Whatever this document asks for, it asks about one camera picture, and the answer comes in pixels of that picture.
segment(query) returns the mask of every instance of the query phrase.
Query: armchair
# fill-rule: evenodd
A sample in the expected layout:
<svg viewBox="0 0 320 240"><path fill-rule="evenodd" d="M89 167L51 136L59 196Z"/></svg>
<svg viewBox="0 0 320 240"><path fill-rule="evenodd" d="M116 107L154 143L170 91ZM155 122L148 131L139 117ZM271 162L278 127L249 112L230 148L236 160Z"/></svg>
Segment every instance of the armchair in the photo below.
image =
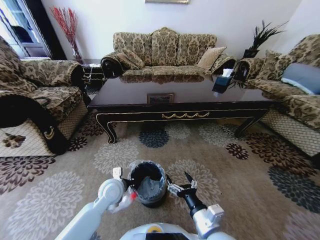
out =
<svg viewBox="0 0 320 240"><path fill-rule="evenodd" d="M320 68L320 34L304 37L289 53L295 63ZM234 78L280 99L261 121L309 155L320 166L320 96L306 94L280 80L257 79L265 59L244 58L235 67Z"/></svg>
<svg viewBox="0 0 320 240"><path fill-rule="evenodd" d="M60 155L88 112L74 61L20 60L0 37L0 156ZM21 144L12 144L20 136Z"/></svg>

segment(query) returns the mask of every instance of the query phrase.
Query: picture frame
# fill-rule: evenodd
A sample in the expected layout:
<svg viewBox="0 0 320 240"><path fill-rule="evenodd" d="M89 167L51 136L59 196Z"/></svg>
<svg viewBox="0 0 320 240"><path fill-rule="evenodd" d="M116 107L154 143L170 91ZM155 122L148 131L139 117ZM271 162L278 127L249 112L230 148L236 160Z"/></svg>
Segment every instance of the picture frame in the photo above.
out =
<svg viewBox="0 0 320 240"><path fill-rule="evenodd" d="M147 3L159 3L159 4L188 4L189 0L145 0Z"/></svg>
<svg viewBox="0 0 320 240"><path fill-rule="evenodd" d="M174 98L174 93L148 93L146 102L147 104L172 104Z"/></svg>

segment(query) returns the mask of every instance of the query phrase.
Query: black plant pot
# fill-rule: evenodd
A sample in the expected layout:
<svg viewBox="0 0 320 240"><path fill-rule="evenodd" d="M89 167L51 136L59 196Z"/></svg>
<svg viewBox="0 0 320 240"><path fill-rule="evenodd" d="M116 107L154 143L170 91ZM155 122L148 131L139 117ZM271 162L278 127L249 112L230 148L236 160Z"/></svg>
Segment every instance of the black plant pot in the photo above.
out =
<svg viewBox="0 0 320 240"><path fill-rule="evenodd" d="M258 52L259 50L256 50L256 49L246 49L244 51L243 58L244 59L254 58Z"/></svg>

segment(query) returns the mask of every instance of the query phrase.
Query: sofa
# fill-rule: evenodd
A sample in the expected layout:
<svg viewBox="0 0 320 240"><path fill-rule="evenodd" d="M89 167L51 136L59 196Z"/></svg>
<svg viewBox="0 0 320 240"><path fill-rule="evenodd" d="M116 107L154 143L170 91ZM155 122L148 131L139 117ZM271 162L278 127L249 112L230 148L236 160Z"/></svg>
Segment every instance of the sofa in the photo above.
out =
<svg viewBox="0 0 320 240"><path fill-rule="evenodd" d="M20 60L0 37L0 157L63 154L87 113L82 66Z"/></svg>
<svg viewBox="0 0 320 240"><path fill-rule="evenodd" d="M190 76L220 75L224 68L233 69L234 57L219 55L210 70L195 66L208 48L215 47L216 41L213 34L179 34L167 27L153 33L116 32L113 35L114 52L101 59L101 66L106 78L121 76L126 82L156 82L158 76L181 82ZM142 69L126 68L116 57L123 49L134 52L145 66Z"/></svg>
<svg viewBox="0 0 320 240"><path fill-rule="evenodd" d="M303 38L289 53L295 63L320 68L320 34ZM235 67L235 78L281 100L262 122L320 163L320 95L278 80L257 79L263 58L244 58Z"/></svg>

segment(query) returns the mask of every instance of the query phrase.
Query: carpet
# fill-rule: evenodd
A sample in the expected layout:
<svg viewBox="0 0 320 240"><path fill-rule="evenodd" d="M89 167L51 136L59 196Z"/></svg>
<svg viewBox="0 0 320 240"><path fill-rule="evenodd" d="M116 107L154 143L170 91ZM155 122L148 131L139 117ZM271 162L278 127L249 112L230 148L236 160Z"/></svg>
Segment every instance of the carpet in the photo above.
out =
<svg viewBox="0 0 320 240"><path fill-rule="evenodd" d="M305 156L256 124L235 138L239 120L118 123L118 143L90 113L61 156L0 158L0 239L54 239L93 202L113 167L161 164L177 184L184 171L197 196L225 211L221 230L237 240L315 240L320 236L320 175ZM159 208L135 201L105 213L92 240L118 240L143 224L165 222L195 233L187 205L171 194Z"/></svg>

